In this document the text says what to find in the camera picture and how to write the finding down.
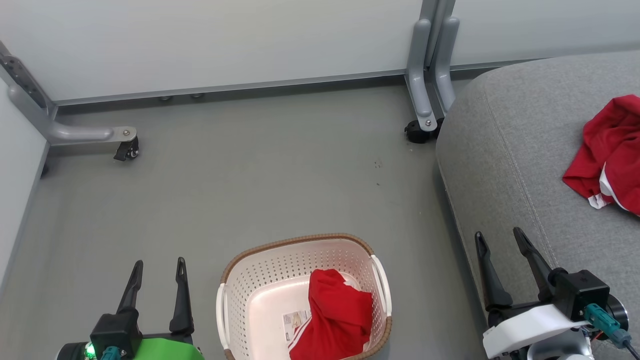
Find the red cloth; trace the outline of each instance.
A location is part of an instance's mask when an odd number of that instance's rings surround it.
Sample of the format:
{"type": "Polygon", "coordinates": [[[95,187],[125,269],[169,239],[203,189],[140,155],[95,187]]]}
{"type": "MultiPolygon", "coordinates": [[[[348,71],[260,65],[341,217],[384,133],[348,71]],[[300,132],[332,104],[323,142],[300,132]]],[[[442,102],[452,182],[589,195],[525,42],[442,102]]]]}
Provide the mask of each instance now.
{"type": "Polygon", "coordinates": [[[294,332],[291,360],[338,360],[362,353],[373,322],[371,293],[344,284],[334,270],[314,270],[309,282],[311,318],[294,332]]]}
{"type": "Polygon", "coordinates": [[[563,181],[587,199],[601,196],[640,215],[640,98],[614,98],[585,124],[582,136],[563,181]]]}

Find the gray sofa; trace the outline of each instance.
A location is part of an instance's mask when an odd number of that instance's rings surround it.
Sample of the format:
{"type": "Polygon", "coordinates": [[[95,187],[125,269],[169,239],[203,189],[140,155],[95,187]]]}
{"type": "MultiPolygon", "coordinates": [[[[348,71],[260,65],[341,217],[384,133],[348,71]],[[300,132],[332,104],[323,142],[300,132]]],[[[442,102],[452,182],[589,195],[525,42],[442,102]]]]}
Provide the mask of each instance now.
{"type": "MultiPolygon", "coordinates": [[[[592,208],[562,182],[582,127],[613,97],[640,95],[640,52],[569,56],[503,67],[458,95],[437,140],[447,189],[476,288],[474,234],[482,231],[516,303],[537,300],[512,228],[521,227],[551,267],[588,269],[628,310],[640,346],[640,218],[614,204],[592,208]]],[[[594,342],[596,360],[631,359],[594,342]]]]}

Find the white basket handle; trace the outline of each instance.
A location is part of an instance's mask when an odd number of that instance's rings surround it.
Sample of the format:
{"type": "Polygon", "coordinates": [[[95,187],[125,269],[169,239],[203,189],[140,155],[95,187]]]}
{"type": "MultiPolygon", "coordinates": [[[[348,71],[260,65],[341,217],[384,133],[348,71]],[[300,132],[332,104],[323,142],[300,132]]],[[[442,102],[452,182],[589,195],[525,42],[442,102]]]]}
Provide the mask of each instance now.
{"type": "Polygon", "coordinates": [[[229,329],[226,315],[227,299],[225,296],[225,283],[220,284],[216,296],[216,323],[218,324],[218,336],[220,343],[226,350],[229,348],[229,329]]]}
{"type": "Polygon", "coordinates": [[[382,263],[380,263],[377,256],[372,255],[371,259],[373,260],[373,270],[375,270],[373,274],[376,278],[378,289],[385,301],[384,304],[382,304],[382,310],[387,313],[387,316],[391,316],[391,290],[389,289],[387,273],[385,273],[385,268],[382,267],[382,263]]]}

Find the white wall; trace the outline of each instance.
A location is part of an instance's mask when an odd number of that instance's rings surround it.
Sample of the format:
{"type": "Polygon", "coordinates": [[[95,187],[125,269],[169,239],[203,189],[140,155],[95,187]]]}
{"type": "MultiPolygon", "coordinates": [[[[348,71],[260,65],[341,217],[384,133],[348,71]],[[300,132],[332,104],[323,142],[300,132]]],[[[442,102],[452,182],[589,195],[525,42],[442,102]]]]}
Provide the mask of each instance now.
{"type": "Polygon", "coordinates": [[[456,0],[452,64],[640,49],[638,0],[456,0]]]}
{"type": "Polygon", "coordinates": [[[52,100],[406,67],[422,0],[3,0],[52,100]]]}
{"type": "Polygon", "coordinates": [[[0,79],[0,282],[46,147],[44,137],[11,103],[7,89],[0,79]]]}

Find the perforated basket wall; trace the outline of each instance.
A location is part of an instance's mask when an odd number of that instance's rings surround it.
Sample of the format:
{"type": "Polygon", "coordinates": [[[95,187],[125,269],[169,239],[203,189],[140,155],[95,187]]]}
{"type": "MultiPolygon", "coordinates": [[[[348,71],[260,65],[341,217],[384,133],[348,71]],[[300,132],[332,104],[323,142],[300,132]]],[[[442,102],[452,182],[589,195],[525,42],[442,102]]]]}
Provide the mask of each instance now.
{"type": "Polygon", "coordinates": [[[390,309],[371,257],[373,251],[360,238],[348,234],[322,234],[278,241],[236,256],[225,270],[228,349],[227,358],[249,360],[247,303],[251,294],[278,281],[310,275],[315,269],[334,268],[351,275],[360,290],[373,295],[373,326],[367,349],[350,359],[365,359],[379,351],[391,332],[390,309]]]}

